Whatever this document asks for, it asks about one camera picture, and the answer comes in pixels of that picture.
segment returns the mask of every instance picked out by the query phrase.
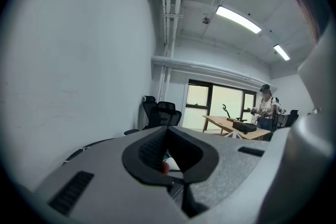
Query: ceiling light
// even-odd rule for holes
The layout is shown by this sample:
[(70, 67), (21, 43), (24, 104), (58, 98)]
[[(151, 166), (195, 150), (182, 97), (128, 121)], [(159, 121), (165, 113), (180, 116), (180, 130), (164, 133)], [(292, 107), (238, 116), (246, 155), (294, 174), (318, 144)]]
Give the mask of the ceiling light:
[(230, 20), (233, 20), (236, 23), (239, 23), (242, 26), (245, 26), (246, 28), (250, 29), (254, 33), (259, 33), (261, 31), (261, 28), (256, 26), (254, 23), (250, 22), (248, 19), (244, 18), (243, 16), (240, 16), (239, 14), (225, 8), (222, 6), (219, 6), (216, 14), (221, 15), (225, 18), (228, 18)]
[(279, 44), (274, 45), (275, 50), (280, 53), (280, 55), (284, 58), (284, 60), (288, 61), (289, 57), (288, 55), (284, 52), (284, 50), (280, 47)]

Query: smoke detector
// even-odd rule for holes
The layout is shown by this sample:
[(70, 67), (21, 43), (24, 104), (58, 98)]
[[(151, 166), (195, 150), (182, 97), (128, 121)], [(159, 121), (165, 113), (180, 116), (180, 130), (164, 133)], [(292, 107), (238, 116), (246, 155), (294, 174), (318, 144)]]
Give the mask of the smoke detector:
[(210, 19), (205, 17), (202, 19), (202, 23), (208, 25), (210, 23)]

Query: ceiling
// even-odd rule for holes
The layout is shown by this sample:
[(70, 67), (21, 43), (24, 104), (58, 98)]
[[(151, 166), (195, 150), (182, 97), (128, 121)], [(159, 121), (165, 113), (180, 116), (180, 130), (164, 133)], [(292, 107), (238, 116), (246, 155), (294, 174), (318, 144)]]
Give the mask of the ceiling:
[[(186, 0), (179, 35), (244, 53), (269, 67), (285, 61), (275, 54), (280, 44), (291, 64), (302, 62), (313, 47), (312, 35), (296, 0)], [(254, 34), (247, 28), (215, 12), (223, 5), (248, 18), (262, 30)], [(208, 17), (210, 24), (202, 19)]]

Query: desk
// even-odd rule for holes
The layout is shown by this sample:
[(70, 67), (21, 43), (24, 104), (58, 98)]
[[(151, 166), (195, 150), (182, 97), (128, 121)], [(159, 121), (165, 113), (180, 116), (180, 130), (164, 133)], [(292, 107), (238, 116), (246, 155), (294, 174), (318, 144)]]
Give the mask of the desk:
[(254, 132), (244, 134), (243, 132), (233, 128), (232, 127), (233, 122), (228, 121), (227, 117), (222, 117), (222, 116), (203, 116), (203, 117), (206, 119), (203, 132), (206, 131), (208, 127), (208, 123), (211, 122), (222, 129), (220, 132), (221, 134), (223, 133), (223, 130), (229, 133), (229, 134), (226, 134), (225, 136), (232, 135), (232, 137), (238, 137), (238, 138), (244, 138), (244, 139), (251, 140), (251, 139), (261, 138), (262, 136), (271, 133), (271, 131), (269, 130), (257, 128), (257, 130)]

